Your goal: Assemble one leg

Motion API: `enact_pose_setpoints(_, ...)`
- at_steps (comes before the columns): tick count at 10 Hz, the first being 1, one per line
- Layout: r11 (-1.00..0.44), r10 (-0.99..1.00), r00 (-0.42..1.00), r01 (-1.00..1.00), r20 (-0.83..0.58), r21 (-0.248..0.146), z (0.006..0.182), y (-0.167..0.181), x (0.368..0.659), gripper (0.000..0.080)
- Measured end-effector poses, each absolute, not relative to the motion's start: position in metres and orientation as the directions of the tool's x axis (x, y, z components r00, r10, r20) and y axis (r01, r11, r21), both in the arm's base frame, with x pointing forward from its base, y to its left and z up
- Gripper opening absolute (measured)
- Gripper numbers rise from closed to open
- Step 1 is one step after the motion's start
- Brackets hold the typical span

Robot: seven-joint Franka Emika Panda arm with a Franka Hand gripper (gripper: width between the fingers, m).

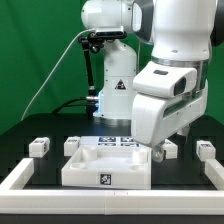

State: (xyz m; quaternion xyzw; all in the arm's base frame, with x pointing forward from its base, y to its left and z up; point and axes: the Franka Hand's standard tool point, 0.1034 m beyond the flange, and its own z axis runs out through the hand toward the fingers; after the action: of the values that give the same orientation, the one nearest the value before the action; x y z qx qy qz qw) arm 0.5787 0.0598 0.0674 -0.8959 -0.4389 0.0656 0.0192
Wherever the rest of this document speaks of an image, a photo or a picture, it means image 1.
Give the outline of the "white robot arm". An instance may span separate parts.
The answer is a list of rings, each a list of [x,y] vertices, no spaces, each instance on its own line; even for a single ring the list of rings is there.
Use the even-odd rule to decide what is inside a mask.
[[[104,51],[97,122],[131,127],[164,158],[207,106],[212,48],[224,42],[224,0],[88,0],[81,12],[89,52]]]

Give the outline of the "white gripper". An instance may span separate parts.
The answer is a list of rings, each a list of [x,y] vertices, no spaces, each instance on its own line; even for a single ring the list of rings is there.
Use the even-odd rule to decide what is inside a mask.
[[[208,82],[205,82],[204,89],[188,102],[183,102],[181,96],[162,99],[137,94],[133,101],[131,136],[140,144],[155,147],[204,114],[207,94]],[[155,147],[152,159],[158,163],[162,162],[164,149]]]

